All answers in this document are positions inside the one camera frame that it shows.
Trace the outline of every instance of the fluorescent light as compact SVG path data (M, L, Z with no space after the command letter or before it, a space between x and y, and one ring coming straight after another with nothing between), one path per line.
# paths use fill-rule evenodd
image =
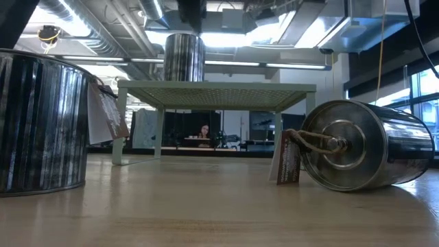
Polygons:
M344 19L343 22L341 22L334 30L332 30L326 38L324 38L317 46L320 48L324 46L328 41L330 41L343 27L346 26L351 21L350 17L347 17Z
M258 62L234 62L234 61L206 61L206 65L235 65L235 66L249 66L258 67Z
M123 62L123 58L102 58L95 56L63 56L65 60L89 60L89 61L102 61L102 62Z
M128 66L127 62L96 62L98 66Z
M275 63L267 63L267 67L269 68L277 68L277 69L325 69L326 66L323 65L311 65L311 64L275 64Z
M160 58L132 58L131 62L163 63L163 59L160 59Z

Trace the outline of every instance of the table leg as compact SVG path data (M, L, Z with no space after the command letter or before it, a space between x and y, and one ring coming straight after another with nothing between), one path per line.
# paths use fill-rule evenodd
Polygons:
M128 96L128 89L121 88L118 92L117 110L121 113L121 118L125 119L126 99ZM112 143L112 163L115 165L122 165L122 149L124 138L119 138Z
M316 107L316 93L307 93L307 116Z
M160 158L161 156L164 118L165 118L165 109L157 108L157 128L156 128L156 143L154 150L154 158Z
M276 113L274 125L274 144L276 145L278 138L282 134L282 113Z

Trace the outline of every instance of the paper tag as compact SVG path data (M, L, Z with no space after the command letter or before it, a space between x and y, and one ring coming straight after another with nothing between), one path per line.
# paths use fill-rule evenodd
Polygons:
M269 180L276 180L277 185L298 183L300 176L300 148L290 138L290 133L282 132L274 156Z
M97 83L88 84L88 132L90 144L115 140L130 135L123 115L119 112L116 99L99 89Z

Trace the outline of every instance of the person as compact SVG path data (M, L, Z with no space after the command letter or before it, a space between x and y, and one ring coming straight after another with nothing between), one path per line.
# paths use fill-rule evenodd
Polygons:
M198 134L198 138L202 138L202 139L208 139L208 134L209 133L209 126L207 124L203 125L201 127L201 132Z
M209 139L209 126L207 124L204 124L203 126L201 126L201 131L198 134L198 138L199 139ZM200 143L199 148L209 148L210 144L209 142L203 142Z

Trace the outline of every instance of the metal can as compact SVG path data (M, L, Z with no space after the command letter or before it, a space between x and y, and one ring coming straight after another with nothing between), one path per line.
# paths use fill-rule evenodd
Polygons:
M303 152L302 161L317 183L336 191L409 182L424 174L434 158L434 140L426 125L401 110L336 100L314 109L302 130L334 137L305 137L314 146L340 152ZM337 140L346 143L343 150Z
M202 82L204 80L205 47L193 34L172 34L166 39L165 80Z
M74 64L0 49L0 197L85 183L92 79Z

